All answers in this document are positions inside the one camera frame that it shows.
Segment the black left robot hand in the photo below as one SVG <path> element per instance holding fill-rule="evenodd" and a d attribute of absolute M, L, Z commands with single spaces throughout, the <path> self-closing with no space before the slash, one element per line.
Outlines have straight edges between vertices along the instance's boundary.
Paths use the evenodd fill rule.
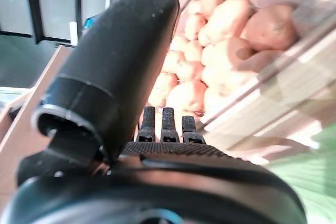
<path fill-rule="evenodd" d="M 1 223 L 306 223 L 269 170 L 207 145 L 194 119 L 145 106 L 178 0 L 118 0 L 81 38 L 31 116 L 50 138 L 18 167 Z"/>

